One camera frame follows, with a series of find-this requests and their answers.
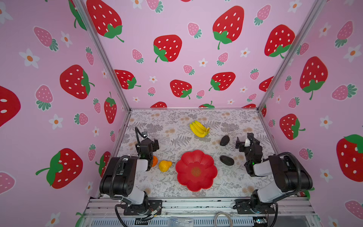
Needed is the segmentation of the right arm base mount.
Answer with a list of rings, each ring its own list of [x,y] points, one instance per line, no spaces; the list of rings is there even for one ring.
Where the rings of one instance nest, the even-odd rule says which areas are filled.
[[[262,203],[252,199],[237,199],[233,205],[233,209],[238,214],[274,214],[275,208],[273,203]]]

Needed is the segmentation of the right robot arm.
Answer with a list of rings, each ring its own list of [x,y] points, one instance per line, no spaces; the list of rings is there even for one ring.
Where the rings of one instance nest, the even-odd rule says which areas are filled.
[[[274,205],[291,195],[313,187],[313,180],[297,158],[290,152],[263,159],[260,141],[248,133],[244,142],[236,140],[236,148],[245,154],[245,168],[251,177],[273,176],[273,181],[255,190],[250,199],[237,199],[233,208],[239,214],[272,214]]]

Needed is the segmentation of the yellow banana bunch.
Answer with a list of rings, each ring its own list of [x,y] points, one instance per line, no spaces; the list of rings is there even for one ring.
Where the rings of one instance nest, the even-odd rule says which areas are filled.
[[[210,132],[210,128],[206,128],[204,125],[202,125],[200,122],[198,121],[194,121],[190,124],[190,129],[191,131],[198,137],[200,138],[204,138],[206,137],[209,132]]]

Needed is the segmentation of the yellow pear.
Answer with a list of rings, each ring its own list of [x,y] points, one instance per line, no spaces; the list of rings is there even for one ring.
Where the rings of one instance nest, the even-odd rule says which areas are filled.
[[[170,167],[172,166],[172,162],[171,161],[165,161],[165,160],[162,160],[160,163],[159,163],[159,170],[161,172],[167,172]]]

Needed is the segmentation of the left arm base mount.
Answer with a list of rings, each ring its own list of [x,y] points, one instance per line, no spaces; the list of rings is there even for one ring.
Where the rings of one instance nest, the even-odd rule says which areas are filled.
[[[141,205],[128,205],[123,214],[125,216],[136,216],[136,215],[160,215],[162,211],[162,200],[149,200]]]

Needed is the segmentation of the orange tangerine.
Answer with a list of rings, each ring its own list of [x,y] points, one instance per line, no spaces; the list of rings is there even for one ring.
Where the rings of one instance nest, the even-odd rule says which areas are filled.
[[[158,164],[158,158],[156,156],[153,156],[152,167],[155,167],[157,164]]]

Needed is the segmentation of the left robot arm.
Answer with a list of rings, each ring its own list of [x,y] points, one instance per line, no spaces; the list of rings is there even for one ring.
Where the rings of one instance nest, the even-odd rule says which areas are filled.
[[[148,195],[136,184],[136,173],[150,171],[154,163],[154,152],[159,149],[158,140],[148,138],[147,132],[135,127],[137,156],[124,155],[111,158],[101,179],[99,191],[113,200],[122,200],[129,205],[147,205]]]

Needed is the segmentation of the dark avocado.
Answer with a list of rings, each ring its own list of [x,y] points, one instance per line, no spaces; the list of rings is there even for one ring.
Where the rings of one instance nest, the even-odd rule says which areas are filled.
[[[231,158],[231,157],[228,157],[228,156],[220,156],[220,161],[223,163],[223,164],[225,164],[225,165],[227,165],[227,166],[233,166],[234,165],[234,159],[233,158]]]
[[[228,135],[225,135],[222,137],[220,141],[220,146],[224,147],[230,142],[230,137]]]

